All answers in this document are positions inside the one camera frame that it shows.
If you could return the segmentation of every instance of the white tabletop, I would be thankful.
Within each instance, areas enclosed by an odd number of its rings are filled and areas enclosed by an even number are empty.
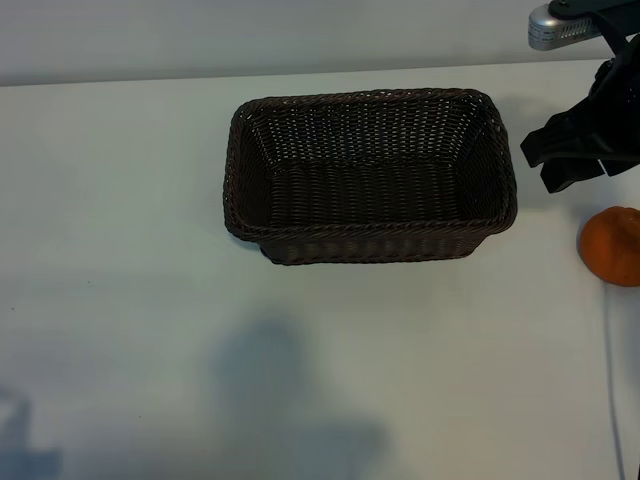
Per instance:
[[[575,239],[640,205],[640,168],[549,195],[519,149],[599,64],[0,89],[0,397],[28,398],[30,454],[65,480],[613,479],[612,397],[635,478],[640,294]],[[494,99],[510,230],[463,260],[289,268],[227,233],[242,102],[405,87]]]

